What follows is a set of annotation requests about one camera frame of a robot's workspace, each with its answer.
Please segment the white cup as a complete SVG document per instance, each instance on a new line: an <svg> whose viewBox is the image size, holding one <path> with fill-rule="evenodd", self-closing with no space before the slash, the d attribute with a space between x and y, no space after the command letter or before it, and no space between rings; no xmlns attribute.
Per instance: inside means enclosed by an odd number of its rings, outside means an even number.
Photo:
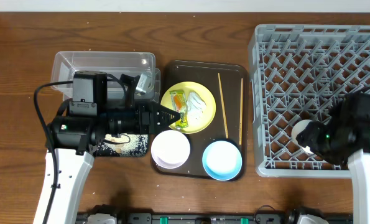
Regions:
<svg viewBox="0 0 370 224"><path fill-rule="evenodd" d="M296 140L296 137L307 127L307 125L310 122L312 122L310 119L301 120L297 124L294 125L294 127L292 128L292 131L291 131L291 137L292 137L292 140L294 141L294 143L296 143L301 148L301 150L304 153L307 153L307 154L313 154L313 152L310 150L309 146L307 146L307 147L301 146L298 143L298 141Z"/></svg>

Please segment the grey plastic dishwasher rack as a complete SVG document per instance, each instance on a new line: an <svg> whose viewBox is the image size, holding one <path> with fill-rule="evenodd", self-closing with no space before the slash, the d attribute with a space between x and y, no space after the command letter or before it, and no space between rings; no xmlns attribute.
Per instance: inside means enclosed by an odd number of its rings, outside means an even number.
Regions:
<svg viewBox="0 0 370 224"><path fill-rule="evenodd" d="M347 93L370 94L370 26L261 24L248 52L256 172L349 178L347 168L304 152L291 131L303 119L327 123Z"/></svg>

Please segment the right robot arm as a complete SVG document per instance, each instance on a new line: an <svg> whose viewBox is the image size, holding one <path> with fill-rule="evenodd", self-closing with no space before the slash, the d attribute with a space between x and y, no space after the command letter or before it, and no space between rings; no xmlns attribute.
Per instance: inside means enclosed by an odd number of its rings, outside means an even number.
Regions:
<svg viewBox="0 0 370 224"><path fill-rule="evenodd" d="M370 223L370 95L357 91L330 110L328 124L299 121L292 139L307 153L347 166L353 186L353 221Z"/></svg>

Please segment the left wooden chopstick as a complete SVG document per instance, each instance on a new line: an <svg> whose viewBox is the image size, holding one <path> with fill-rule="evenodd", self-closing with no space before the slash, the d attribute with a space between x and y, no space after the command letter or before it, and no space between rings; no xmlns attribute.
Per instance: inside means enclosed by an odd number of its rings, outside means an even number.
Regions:
<svg viewBox="0 0 370 224"><path fill-rule="evenodd" d="M222 89L220 73L218 73L218 84L219 84L219 89L220 89L220 100L221 100L221 109L222 109L222 114L223 114L224 133L225 133L225 138L228 139L229 133L228 133L228 125L227 125L227 119L226 119L226 111L224 107L224 97L223 97L223 89Z"/></svg>

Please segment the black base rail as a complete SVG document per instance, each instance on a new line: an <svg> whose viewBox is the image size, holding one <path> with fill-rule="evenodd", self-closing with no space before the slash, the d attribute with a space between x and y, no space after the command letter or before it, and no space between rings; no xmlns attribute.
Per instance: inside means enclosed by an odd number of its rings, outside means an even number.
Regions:
<svg viewBox="0 0 370 224"><path fill-rule="evenodd" d="M118 210L110 205L97 205L87 212L78 213L75 223L117 223L117 224L220 224L220 223L336 223L352 224L352 214L328 214L299 207L289 212L280 212L271 206L263 205L253 214L191 214L154 213L146 210Z"/></svg>

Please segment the yellow round plate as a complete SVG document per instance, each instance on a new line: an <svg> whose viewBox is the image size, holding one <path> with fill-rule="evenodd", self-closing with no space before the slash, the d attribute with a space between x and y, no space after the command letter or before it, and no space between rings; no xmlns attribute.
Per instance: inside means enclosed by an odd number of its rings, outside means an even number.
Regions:
<svg viewBox="0 0 370 224"><path fill-rule="evenodd" d="M206 103L206 108L203 111L203 115L198 121L191 121L188 119L188 127L183 129L176 129L175 123L169 127L185 134L197 133L205 129L213 120L216 113L216 102L211 91L207 87L196 83L196 82L181 82L170 87L163 95L160 104L171 110L173 109L172 100L170 97L170 91L172 90L183 90L185 92L186 100L188 100L189 93L191 91L196 92L201 99Z"/></svg>

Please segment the clear plastic bin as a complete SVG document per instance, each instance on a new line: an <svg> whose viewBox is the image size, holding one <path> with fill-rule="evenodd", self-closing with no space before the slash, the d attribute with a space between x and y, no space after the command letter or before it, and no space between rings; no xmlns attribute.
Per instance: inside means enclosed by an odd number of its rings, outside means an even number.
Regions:
<svg viewBox="0 0 370 224"><path fill-rule="evenodd" d="M145 95L135 94L134 99L159 101L160 70L150 52L60 51L55 55L51 81L71 81L77 71L105 72L117 78L122 74L136 77L145 73L151 78L149 90Z"/></svg>

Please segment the dark brown serving tray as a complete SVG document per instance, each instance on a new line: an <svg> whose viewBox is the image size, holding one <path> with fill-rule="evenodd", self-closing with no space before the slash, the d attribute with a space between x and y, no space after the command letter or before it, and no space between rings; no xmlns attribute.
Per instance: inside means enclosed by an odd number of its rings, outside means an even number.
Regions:
<svg viewBox="0 0 370 224"><path fill-rule="evenodd" d="M221 109L220 89L218 84L218 73L221 76L224 107L228 125L229 138L232 144L239 149L243 166L240 173L232 179L240 179L246 169L247 156L247 122L248 122L248 73L240 65L227 63L191 62L184 60L171 61L164 70L162 79L162 93L180 82L196 82L209 89L216 100L216 114L212 122L202 131L188 134L190 141L190 155L187 161L176 169L164 169L151 161L154 170L163 175L174 175L180 177L193 177L199 179L210 179L202 166L202 155L205 148L219 140L225 140L223 114ZM239 104L240 85L243 78L243 131L242 145L239 145Z"/></svg>

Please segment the light blue bowl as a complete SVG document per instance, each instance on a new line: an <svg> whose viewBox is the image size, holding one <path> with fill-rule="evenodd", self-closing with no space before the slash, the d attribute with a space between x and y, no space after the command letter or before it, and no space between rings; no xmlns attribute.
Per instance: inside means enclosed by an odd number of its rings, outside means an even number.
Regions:
<svg viewBox="0 0 370 224"><path fill-rule="evenodd" d="M234 179L243 166L239 149L229 141L215 141L209 144L201 160L205 172L212 179L219 181Z"/></svg>

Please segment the right wooden chopstick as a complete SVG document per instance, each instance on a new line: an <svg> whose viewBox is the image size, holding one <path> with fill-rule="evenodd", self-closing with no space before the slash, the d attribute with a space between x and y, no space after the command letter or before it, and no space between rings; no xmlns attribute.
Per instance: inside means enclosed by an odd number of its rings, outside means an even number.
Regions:
<svg viewBox="0 0 370 224"><path fill-rule="evenodd" d="M239 104L239 145L242 145L242 131L243 131L243 78L241 78L240 85L240 104Z"/></svg>

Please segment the green orange snack wrapper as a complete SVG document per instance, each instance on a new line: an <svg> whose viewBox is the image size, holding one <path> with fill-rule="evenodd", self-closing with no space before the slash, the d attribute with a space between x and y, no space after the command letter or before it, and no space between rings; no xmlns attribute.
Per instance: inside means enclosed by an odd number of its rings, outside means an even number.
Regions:
<svg viewBox="0 0 370 224"><path fill-rule="evenodd" d="M180 114L180 119L175 122L176 129L183 129L188 127L187 119L187 100L183 90L170 91L173 109Z"/></svg>

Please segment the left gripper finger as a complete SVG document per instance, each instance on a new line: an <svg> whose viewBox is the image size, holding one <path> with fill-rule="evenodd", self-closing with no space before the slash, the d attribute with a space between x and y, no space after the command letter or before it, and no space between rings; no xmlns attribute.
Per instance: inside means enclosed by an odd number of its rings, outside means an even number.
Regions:
<svg viewBox="0 0 370 224"><path fill-rule="evenodd" d="M174 124L179 119L180 118L178 116L166 119L152 117L150 119L149 134L159 134L162 131L165 131L171 124Z"/></svg>
<svg viewBox="0 0 370 224"><path fill-rule="evenodd" d="M149 103L152 114L162 120L179 120L180 113L162 106L156 102Z"/></svg>

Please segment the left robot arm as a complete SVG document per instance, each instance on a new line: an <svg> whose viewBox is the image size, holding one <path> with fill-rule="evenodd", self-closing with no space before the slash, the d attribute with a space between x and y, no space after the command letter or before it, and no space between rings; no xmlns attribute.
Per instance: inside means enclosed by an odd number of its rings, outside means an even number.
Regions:
<svg viewBox="0 0 370 224"><path fill-rule="evenodd" d="M34 91L34 106L46 136L46 166L34 223L75 223L82 191L106 135L159 134L180 114L156 102L134 102L140 77L77 71L73 96L45 123Z"/></svg>

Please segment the pink white bowl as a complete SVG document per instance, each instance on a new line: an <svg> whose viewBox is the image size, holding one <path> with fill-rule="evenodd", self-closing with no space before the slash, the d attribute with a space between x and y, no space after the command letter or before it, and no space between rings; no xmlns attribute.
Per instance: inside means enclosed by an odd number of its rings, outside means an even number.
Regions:
<svg viewBox="0 0 370 224"><path fill-rule="evenodd" d="M151 145L154 162L164 169L182 166L190 155L190 142L179 131L167 130L156 135Z"/></svg>

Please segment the wooden chopstick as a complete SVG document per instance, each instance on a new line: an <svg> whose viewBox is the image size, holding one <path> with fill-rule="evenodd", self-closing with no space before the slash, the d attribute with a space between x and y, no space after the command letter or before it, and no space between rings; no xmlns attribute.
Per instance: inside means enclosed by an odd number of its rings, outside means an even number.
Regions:
<svg viewBox="0 0 370 224"><path fill-rule="evenodd" d="M241 78L240 85L240 104L239 104L239 145L242 145L242 131L243 131L243 78Z"/></svg>
<svg viewBox="0 0 370 224"><path fill-rule="evenodd" d="M227 125L227 119L226 119L226 111L224 107L224 97L223 97L223 89L222 89L220 73L218 73L218 84L219 84L219 89L220 89L220 100L221 100L221 109L222 109L222 114L223 114L224 133L225 133L225 138L228 139L229 133L228 133L228 125Z"/></svg>

